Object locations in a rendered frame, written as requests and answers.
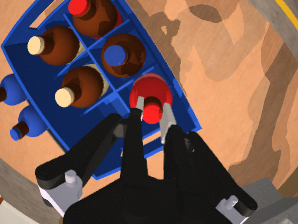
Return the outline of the black flat tray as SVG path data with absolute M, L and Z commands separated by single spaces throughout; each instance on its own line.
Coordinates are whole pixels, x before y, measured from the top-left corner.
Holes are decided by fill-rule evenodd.
M 26 100 L 28 105 L 31 104 L 30 100 Z M 55 143 L 59 146 L 59 148 L 66 153 L 68 150 L 62 145 L 62 143 L 57 139 L 57 137 L 53 134 L 53 132 L 50 130 L 50 128 L 48 128 L 46 130 L 48 132 L 48 134 L 52 137 L 52 139 L 55 141 Z

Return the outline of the brown bottle with cream cap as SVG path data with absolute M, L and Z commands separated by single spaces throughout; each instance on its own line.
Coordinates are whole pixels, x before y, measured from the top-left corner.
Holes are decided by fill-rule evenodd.
M 53 26 L 28 42 L 30 54 L 53 66 L 69 64 L 85 50 L 72 28 L 65 26 Z
M 56 92 L 56 102 L 62 107 L 73 104 L 77 108 L 91 106 L 110 87 L 95 64 L 73 68 L 65 75 L 62 86 Z

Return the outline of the red labeled bottle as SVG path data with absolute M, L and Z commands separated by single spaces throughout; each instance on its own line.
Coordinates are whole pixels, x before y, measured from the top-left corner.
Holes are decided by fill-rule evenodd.
M 171 90 L 164 79 L 156 73 L 148 72 L 135 81 L 129 96 L 131 108 L 136 108 L 139 96 L 144 97 L 142 120 L 149 124 L 161 120 L 164 102 L 172 106 Z

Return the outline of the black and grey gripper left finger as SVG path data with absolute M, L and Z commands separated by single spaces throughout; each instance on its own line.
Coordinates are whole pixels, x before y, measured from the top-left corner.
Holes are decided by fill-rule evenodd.
M 68 152 L 39 165 L 35 176 L 44 203 L 54 207 L 63 217 L 66 210 L 80 200 L 82 187 L 118 137 L 124 137 L 120 170 L 120 177 L 123 177 L 121 215 L 129 224 L 144 224 L 154 205 L 143 151 L 143 107 L 144 97 L 139 96 L 128 118 L 109 114 Z

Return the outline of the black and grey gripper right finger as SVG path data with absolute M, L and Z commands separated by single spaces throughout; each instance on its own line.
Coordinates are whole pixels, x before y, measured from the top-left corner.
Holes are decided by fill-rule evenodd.
M 163 179 L 176 179 L 180 224 L 202 224 L 209 216 L 207 201 L 233 224 L 242 224 L 255 212 L 256 201 L 237 185 L 198 133 L 182 131 L 169 103 L 164 102 L 159 123 Z

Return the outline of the brown bottle with red cap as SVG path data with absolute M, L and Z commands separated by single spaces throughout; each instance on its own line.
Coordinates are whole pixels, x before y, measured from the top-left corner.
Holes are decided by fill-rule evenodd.
M 95 39 L 123 23 L 121 14 L 110 0 L 71 0 L 68 9 L 77 31 Z

